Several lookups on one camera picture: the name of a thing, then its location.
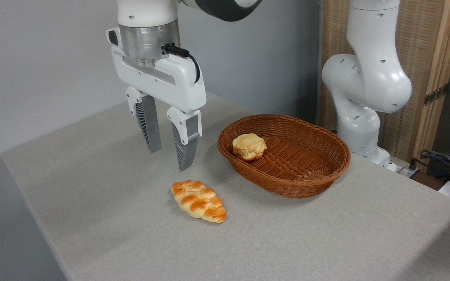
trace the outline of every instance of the wicker basket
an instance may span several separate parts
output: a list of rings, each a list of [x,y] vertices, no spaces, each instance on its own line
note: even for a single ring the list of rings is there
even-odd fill
[[[244,162],[232,153],[232,141],[244,133],[265,140],[260,159]],[[241,176],[289,198],[324,192],[350,165],[348,146],[334,133],[277,114],[244,117],[228,125],[218,137],[218,150]]]

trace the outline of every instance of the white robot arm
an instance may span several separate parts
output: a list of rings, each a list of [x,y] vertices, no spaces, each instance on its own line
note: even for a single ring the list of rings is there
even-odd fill
[[[197,61],[180,48],[177,9],[193,7],[224,21],[238,21],[262,0],[117,0],[119,27],[107,30],[114,65],[129,85],[130,112],[136,116],[151,153],[161,149],[155,100],[171,105],[180,171],[191,166],[202,135],[199,108],[206,103]]]
[[[350,151],[389,169],[389,153],[377,146],[376,113],[400,110],[411,97],[411,81],[398,61],[395,27],[400,0],[350,0],[347,39],[355,55],[334,55],[322,79],[338,116],[337,133]]]

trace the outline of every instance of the braided bread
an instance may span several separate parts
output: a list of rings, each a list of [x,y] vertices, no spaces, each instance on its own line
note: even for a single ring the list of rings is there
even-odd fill
[[[227,219],[220,197],[200,181],[187,180],[175,183],[171,191],[180,209],[192,217],[219,224]]]

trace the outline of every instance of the bread roll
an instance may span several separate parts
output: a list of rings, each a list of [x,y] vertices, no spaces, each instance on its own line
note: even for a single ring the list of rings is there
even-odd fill
[[[192,217],[219,224],[227,219],[220,197],[200,181],[187,180],[175,183],[171,191],[180,209]]]
[[[255,133],[240,135],[232,141],[234,155],[244,161],[252,161],[263,156],[265,141]]]

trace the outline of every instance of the gray tablecloth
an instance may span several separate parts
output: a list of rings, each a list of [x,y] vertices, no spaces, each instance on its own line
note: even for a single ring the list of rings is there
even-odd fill
[[[240,177],[216,148],[252,110],[208,94],[193,166],[179,173],[167,105],[149,154],[127,105],[3,155],[67,278],[100,280],[450,280],[450,198],[361,158],[319,196],[286,199]],[[177,206],[200,180],[228,219]]]

